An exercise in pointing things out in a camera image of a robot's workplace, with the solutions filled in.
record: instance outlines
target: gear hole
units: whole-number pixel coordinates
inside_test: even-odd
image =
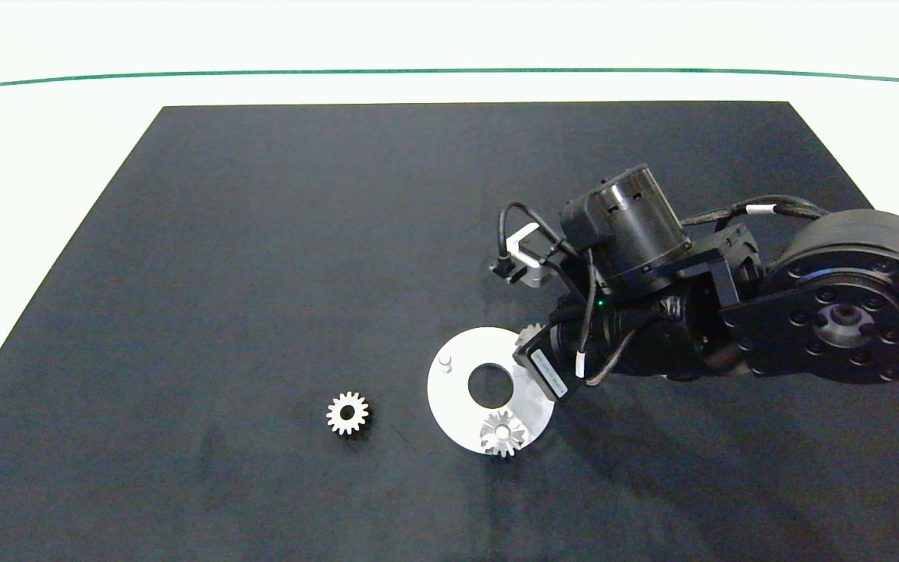
[[[471,391],[474,402],[495,409],[509,403],[514,387],[509,371],[499,365],[485,363],[472,371],[467,390]]]

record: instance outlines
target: white background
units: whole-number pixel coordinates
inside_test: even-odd
[[[899,2],[0,2],[0,81],[461,67],[899,77]],[[545,73],[167,77],[0,87],[0,346],[162,106],[705,99],[789,101],[869,200],[899,213],[895,82]]]

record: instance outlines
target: black table surface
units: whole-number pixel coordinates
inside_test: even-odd
[[[640,162],[680,217],[868,206],[786,103],[165,108],[0,351],[0,560],[899,560],[899,383],[614,378],[511,462],[439,430],[436,350],[560,294],[486,271],[499,206]]]

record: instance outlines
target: gear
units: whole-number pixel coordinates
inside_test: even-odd
[[[509,410],[488,416],[481,424],[481,447],[489,455],[514,455],[525,444],[528,431]]]
[[[539,334],[542,331],[543,327],[538,323],[529,324],[527,327],[522,328],[522,331],[518,333],[518,338],[515,340],[515,347],[522,347],[522,344],[528,342],[532,339],[532,336]]]
[[[328,406],[328,424],[332,431],[339,435],[352,435],[367,423],[370,415],[370,404],[360,396],[359,392],[346,392],[338,398],[332,399],[332,405]]]

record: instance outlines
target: white circular plate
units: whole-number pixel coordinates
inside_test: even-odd
[[[460,447],[492,454],[481,447],[481,424],[495,412],[507,410],[527,427],[527,440],[520,448],[534,442],[550,421],[553,402],[511,356],[517,339],[517,334],[503,328],[472,328],[453,336],[432,359],[428,406],[435,422]],[[482,365],[502,367],[513,380],[513,395],[500,408],[485,408],[474,402],[467,388],[471,373]]]

